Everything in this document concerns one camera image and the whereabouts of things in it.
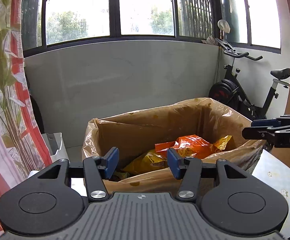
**gray gripper base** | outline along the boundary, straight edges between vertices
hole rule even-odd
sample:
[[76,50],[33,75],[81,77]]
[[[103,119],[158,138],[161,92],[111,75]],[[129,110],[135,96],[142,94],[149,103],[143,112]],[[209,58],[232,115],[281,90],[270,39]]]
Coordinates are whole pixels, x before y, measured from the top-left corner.
[[[91,203],[68,228],[40,237],[6,232],[0,240],[241,240],[216,230],[191,203],[178,202],[169,193],[114,193],[105,202]],[[248,240],[283,240],[277,233]]]

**floor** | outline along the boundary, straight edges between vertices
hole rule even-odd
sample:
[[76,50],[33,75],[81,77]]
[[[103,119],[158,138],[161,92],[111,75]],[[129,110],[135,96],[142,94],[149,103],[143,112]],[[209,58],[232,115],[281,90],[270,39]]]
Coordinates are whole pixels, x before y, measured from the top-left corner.
[[82,145],[66,148],[66,152],[70,162],[81,162],[82,161]]

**pink curtain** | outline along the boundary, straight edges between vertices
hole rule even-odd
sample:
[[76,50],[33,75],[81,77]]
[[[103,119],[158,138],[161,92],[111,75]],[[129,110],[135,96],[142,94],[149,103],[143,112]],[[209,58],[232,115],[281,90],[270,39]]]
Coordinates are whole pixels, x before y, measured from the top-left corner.
[[0,196],[52,163],[24,75],[21,1],[0,0]]

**exercise bike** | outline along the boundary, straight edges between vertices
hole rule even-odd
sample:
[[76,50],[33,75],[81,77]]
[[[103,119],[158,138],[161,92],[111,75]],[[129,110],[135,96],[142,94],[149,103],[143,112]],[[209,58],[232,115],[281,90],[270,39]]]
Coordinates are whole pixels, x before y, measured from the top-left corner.
[[234,60],[232,65],[224,66],[224,69],[226,69],[225,78],[220,82],[212,85],[208,96],[224,105],[233,108],[250,120],[266,119],[266,113],[273,98],[275,97],[277,99],[279,96],[279,94],[276,93],[277,85],[282,84],[285,88],[290,87],[289,83],[282,81],[290,77],[290,68],[272,70],[270,72],[270,74],[275,78],[273,79],[273,83],[270,87],[265,103],[262,107],[255,106],[250,102],[242,86],[237,80],[240,69],[236,68],[235,75],[232,73],[232,70],[236,58],[246,57],[253,61],[258,61],[261,60],[263,57],[259,56],[257,58],[254,58],[249,56],[248,52],[238,53],[228,42],[222,41],[220,39],[216,40],[224,49],[224,54],[233,57]]

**black bike saddle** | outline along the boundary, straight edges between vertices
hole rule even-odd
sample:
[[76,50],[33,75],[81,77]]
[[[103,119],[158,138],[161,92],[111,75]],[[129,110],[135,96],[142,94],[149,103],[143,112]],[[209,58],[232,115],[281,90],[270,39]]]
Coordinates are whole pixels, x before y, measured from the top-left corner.
[[290,68],[272,70],[270,74],[279,80],[287,79],[290,77]]

